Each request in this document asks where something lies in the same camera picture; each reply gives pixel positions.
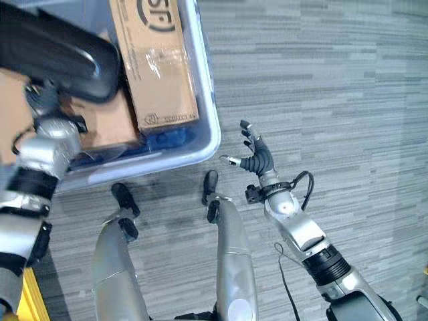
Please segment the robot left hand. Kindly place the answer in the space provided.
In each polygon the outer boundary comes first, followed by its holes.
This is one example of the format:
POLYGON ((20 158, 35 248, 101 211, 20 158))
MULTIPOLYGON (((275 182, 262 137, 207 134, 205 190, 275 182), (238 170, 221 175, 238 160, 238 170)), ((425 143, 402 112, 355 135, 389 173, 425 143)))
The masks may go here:
POLYGON ((31 109, 35 130, 44 120, 58 119, 70 121, 79 133, 87 133, 88 128, 82 116, 68 115, 62 111, 60 95, 53 82, 29 80, 24 85, 24 93, 31 109))

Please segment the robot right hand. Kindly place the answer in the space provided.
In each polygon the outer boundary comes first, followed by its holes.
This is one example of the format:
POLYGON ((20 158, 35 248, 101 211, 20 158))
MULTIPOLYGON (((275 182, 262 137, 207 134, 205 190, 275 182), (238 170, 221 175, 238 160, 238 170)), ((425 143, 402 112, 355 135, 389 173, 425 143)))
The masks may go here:
POLYGON ((245 158, 221 155, 219 159, 231 166, 239 167, 245 171, 254 173, 259 177, 274 170, 273 156, 255 125, 247 120, 241 120, 239 125, 241 134, 245 138, 243 144, 253 154, 245 158))

